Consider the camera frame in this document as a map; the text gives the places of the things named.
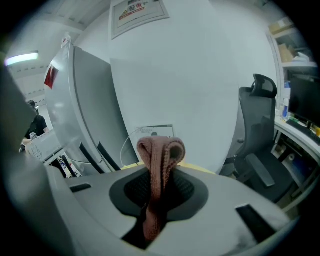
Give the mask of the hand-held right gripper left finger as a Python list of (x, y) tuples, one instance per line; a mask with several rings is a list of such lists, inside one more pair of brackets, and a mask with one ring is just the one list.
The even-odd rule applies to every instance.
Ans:
[(146, 220), (147, 207), (148, 206), (146, 204), (143, 206), (139, 217), (136, 219), (134, 227), (122, 237), (122, 240), (126, 243), (129, 243), (130, 245), (142, 250), (146, 250), (150, 245), (150, 242), (145, 238), (143, 229), (143, 224)]

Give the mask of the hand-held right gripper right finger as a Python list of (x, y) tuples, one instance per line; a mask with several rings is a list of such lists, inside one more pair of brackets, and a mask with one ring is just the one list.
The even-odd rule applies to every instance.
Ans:
[(160, 234), (167, 224), (167, 217), (160, 216), (157, 220), (157, 233)]

